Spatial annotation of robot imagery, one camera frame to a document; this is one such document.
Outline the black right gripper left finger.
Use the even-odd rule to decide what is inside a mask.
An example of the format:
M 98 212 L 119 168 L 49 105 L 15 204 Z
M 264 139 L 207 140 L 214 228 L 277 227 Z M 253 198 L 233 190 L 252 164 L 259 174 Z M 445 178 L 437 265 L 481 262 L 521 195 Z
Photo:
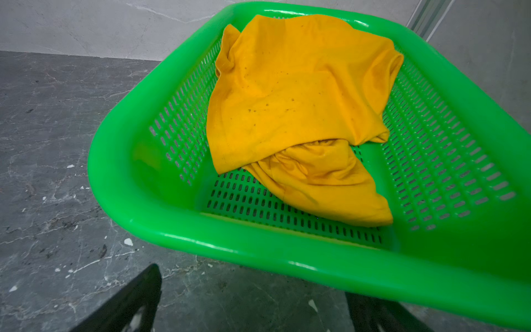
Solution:
M 151 331 L 161 297 L 162 276 L 151 264 L 73 331 Z

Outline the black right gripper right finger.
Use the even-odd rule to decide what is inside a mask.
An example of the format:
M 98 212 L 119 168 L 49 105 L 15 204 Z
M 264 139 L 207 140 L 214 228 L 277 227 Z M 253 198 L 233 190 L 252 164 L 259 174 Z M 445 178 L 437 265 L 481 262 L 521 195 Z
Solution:
M 359 331 L 426 331 L 424 322 L 412 315 L 398 302 L 345 293 L 348 311 L 356 332 Z

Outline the aluminium frame post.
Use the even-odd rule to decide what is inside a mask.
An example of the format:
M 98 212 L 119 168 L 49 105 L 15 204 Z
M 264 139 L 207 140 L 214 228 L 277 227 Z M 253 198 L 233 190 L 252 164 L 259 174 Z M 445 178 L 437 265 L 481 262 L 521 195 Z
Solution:
M 407 22 L 407 27 L 424 41 L 430 41 L 454 2 L 454 0 L 420 0 Z

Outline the yellow t-shirt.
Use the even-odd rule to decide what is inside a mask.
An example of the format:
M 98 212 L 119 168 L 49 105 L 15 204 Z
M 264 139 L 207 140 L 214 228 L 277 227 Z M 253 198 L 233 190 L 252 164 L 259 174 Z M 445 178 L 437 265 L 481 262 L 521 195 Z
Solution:
M 214 168 L 248 171 L 284 203 L 349 225 L 393 222 L 353 152 L 385 143 L 383 113 L 404 62 L 394 43 L 324 15 L 227 26 L 207 112 Z

